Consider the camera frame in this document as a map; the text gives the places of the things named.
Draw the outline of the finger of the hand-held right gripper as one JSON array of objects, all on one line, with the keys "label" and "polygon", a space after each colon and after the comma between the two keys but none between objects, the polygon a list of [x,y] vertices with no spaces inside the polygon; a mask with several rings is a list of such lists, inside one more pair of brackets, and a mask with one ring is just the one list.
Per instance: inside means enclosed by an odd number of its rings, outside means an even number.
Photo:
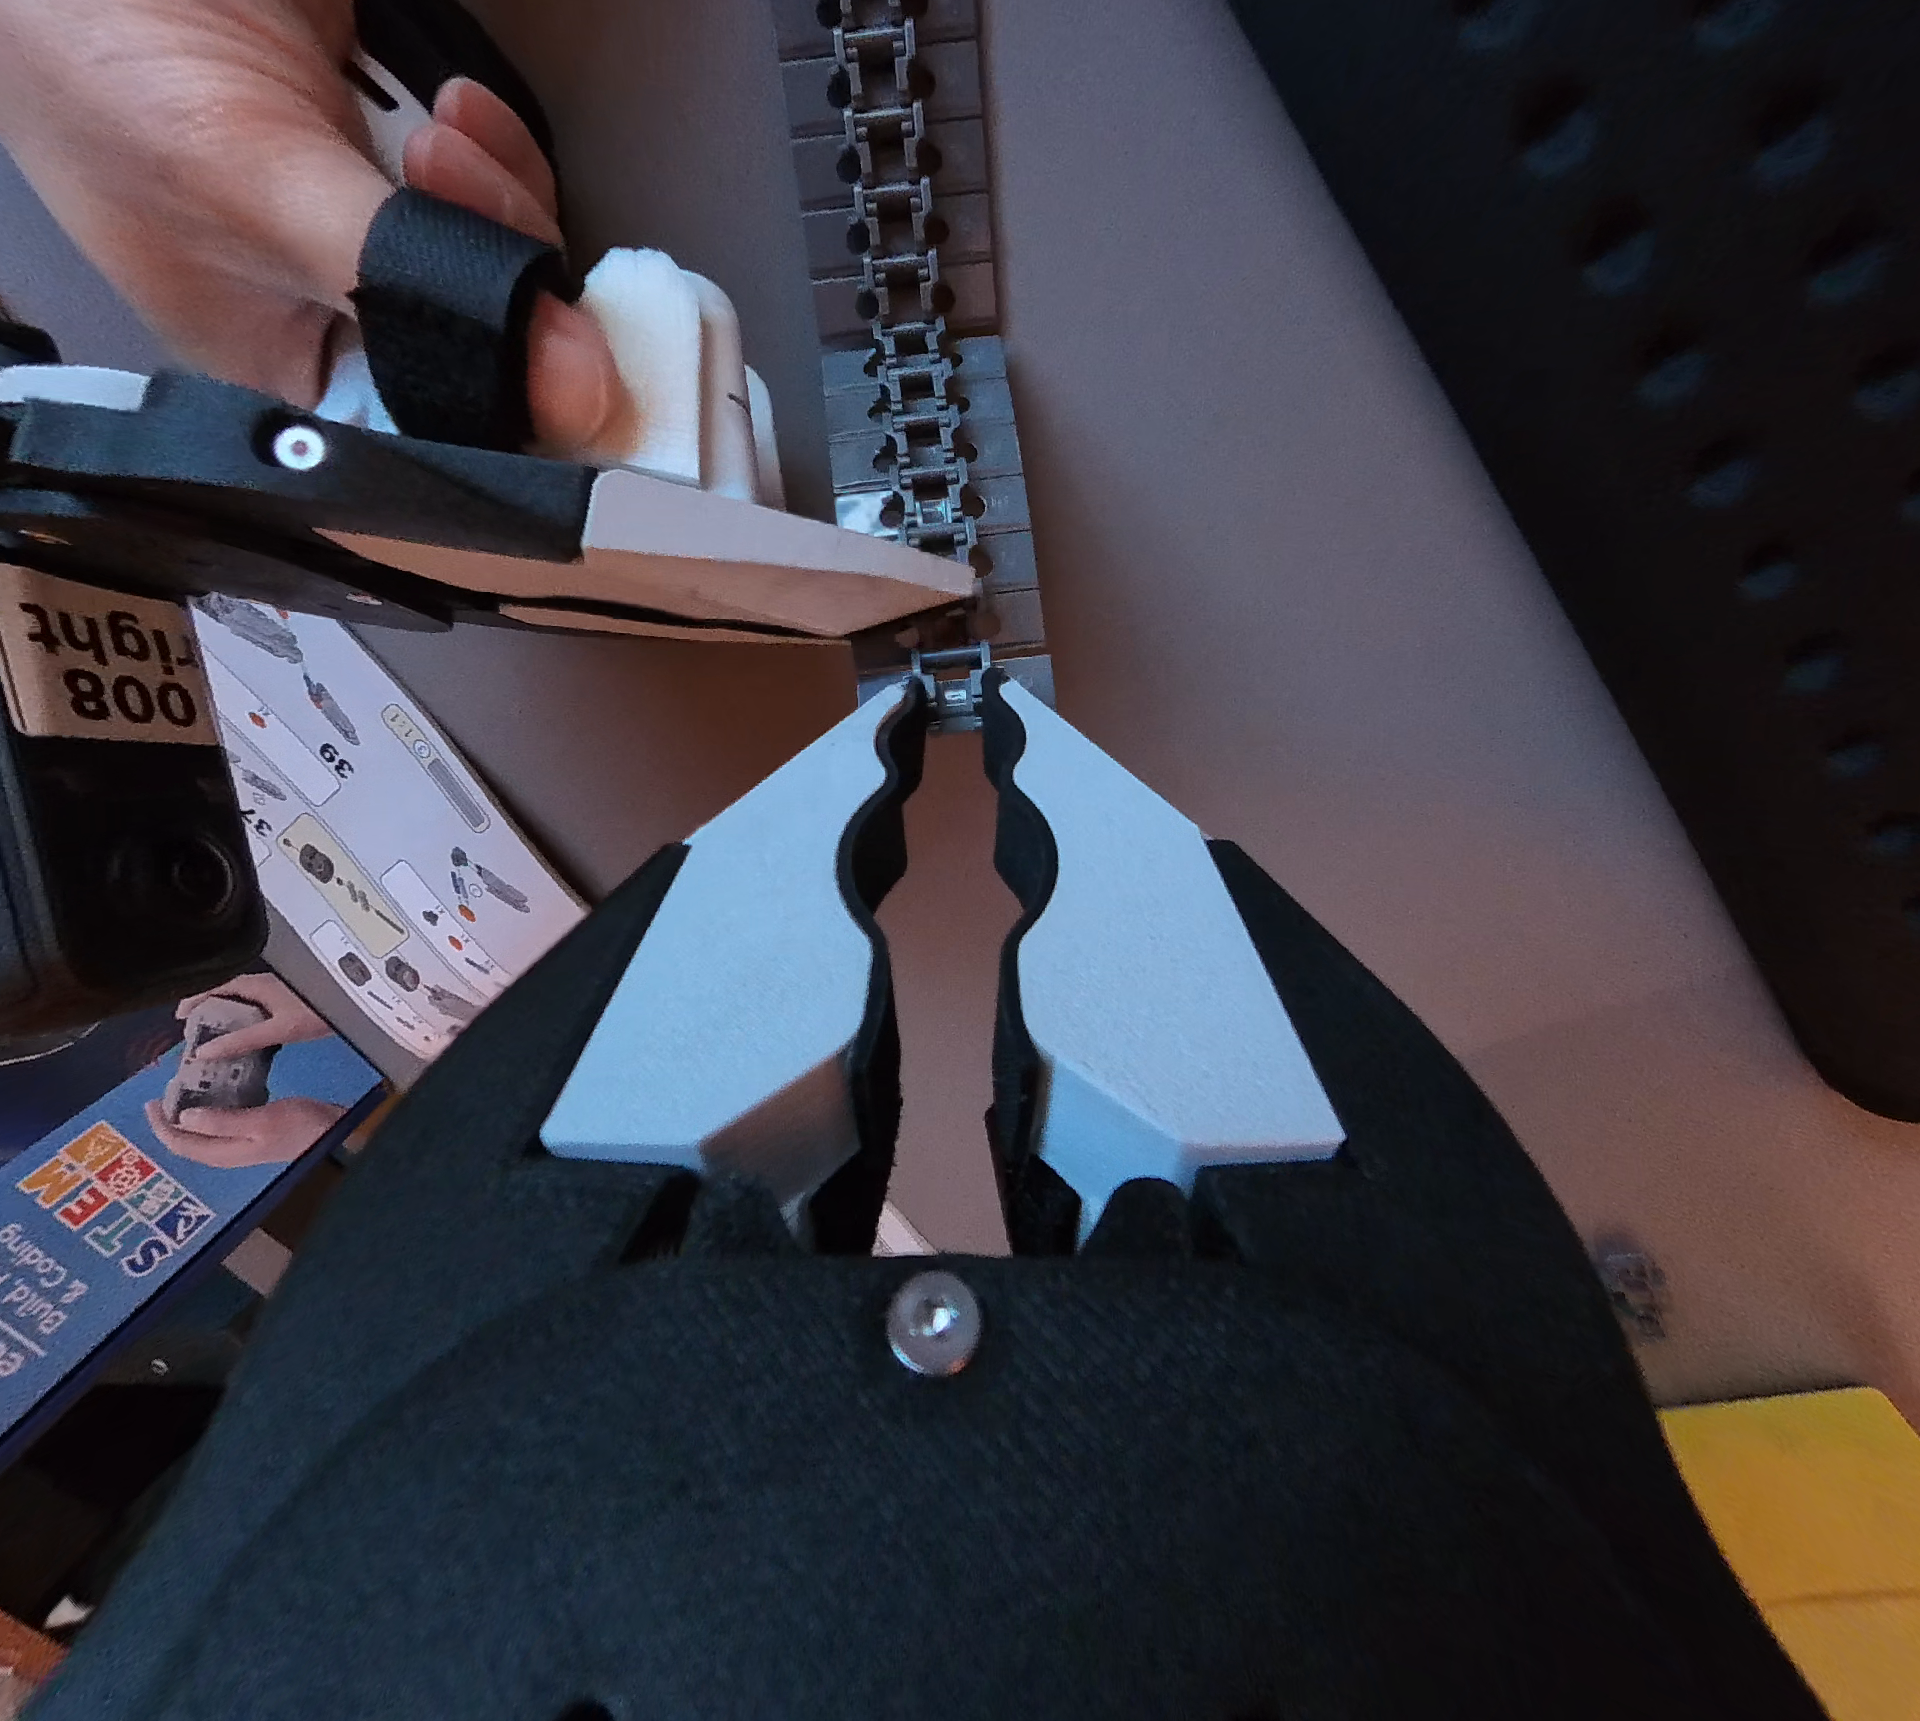
[{"label": "finger of the hand-held right gripper", "polygon": [[970,605],[970,563],[623,466],[592,484],[582,556],[515,563],[497,592],[522,619],[720,642],[850,639]]}]

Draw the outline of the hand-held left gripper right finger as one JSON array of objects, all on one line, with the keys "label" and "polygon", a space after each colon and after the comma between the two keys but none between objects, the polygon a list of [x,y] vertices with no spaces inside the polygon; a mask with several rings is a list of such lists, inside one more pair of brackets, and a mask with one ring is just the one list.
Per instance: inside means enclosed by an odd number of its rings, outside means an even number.
[{"label": "hand-held left gripper right finger", "polygon": [[1201,830],[983,679],[1002,944],[988,1140],[1011,1248],[1073,1252],[1130,1180],[1317,1163],[1342,1129]]}]

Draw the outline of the white instruction booklet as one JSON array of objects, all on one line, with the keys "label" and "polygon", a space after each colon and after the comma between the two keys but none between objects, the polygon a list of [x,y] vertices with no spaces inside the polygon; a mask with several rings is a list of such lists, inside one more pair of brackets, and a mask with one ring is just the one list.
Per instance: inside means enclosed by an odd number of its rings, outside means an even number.
[{"label": "white instruction booklet", "polygon": [[208,597],[196,626],[271,911],[267,958],[411,1078],[585,905],[344,624]]}]

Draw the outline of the yellow plastic bin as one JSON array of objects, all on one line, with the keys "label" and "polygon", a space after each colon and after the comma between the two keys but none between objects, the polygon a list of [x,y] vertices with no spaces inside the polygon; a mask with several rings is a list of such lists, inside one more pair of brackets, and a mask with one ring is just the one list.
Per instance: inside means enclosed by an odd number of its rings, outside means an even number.
[{"label": "yellow plastic bin", "polygon": [[1918,1715],[1918,1436],[1866,1386],[1659,1413],[1742,1589],[1838,1718]]}]

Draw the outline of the blue robot kit box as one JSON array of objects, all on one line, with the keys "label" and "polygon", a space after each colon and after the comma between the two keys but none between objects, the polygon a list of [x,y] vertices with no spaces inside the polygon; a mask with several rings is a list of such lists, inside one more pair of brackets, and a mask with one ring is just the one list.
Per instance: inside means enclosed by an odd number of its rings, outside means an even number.
[{"label": "blue robot kit box", "polygon": [[264,1107],[242,1111],[237,1154],[187,1153],[157,1132],[196,1038],[167,1000],[67,1036],[3,1042],[3,1455],[75,1399],[110,1348],[132,1345],[172,1284],[244,1235],[380,1101],[376,1068],[323,1033],[266,1055]]}]

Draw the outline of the person's right hand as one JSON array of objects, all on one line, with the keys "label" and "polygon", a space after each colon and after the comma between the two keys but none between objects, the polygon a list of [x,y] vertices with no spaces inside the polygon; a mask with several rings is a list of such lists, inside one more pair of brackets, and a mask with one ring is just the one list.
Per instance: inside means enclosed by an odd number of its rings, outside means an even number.
[{"label": "person's right hand", "polygon": [[2,0],[3,148],[185,365],[313,406],[395,181],[351,0]]}]

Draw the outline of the black perforated chair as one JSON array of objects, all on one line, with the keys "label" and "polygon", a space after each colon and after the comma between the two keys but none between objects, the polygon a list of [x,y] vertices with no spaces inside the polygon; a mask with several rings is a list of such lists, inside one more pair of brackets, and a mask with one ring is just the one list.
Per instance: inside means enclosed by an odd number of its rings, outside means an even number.
[{"label": "black perforated chair", "polygon": [[1916,0],[1228,0],[1819,1077],[1916,1120]]}]

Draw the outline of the grey desk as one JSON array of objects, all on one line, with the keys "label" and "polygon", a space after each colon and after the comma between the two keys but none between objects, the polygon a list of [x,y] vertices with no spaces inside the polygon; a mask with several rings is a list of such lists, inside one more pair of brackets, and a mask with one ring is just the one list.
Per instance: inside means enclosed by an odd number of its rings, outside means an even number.
[{"label": "grey desk", "polygon": [[[462,0],[585,266],[725,288],[828,495],[766,0]],[[1642,756],[1221,0],[981,0],[1002,332],[1059,710],[1420,1013],[1590,1241],[1665,1274],[1664,1401],[1916,1411],[1916,1129],[1784,1036]],[[3,148],[3,303],[185,365]]]}]

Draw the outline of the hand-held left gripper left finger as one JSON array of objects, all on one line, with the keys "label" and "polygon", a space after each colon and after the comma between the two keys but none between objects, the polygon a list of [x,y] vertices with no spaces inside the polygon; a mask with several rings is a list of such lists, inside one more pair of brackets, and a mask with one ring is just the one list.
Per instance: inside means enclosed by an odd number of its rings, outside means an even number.
[{"label": "hand-held left gripper left finger", "polygon": [[876,909],[924,700],[881,688],[692,835],[539,1127],[550,1154],[748,1177],[816,1250],[874,1248],[899,1132]]}]

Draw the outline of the scattered loose track links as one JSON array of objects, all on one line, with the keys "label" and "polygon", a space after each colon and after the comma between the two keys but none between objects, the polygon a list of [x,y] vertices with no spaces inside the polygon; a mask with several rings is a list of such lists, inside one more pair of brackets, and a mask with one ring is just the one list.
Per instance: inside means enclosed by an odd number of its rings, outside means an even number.
[{"label": "scattered loose track links", "polygon": [[1637,1238],[1603,1232],[1592,1243],[1595,1279],[1621,1330],[1636,1343],[1667,1339],[1667,1277]]}]

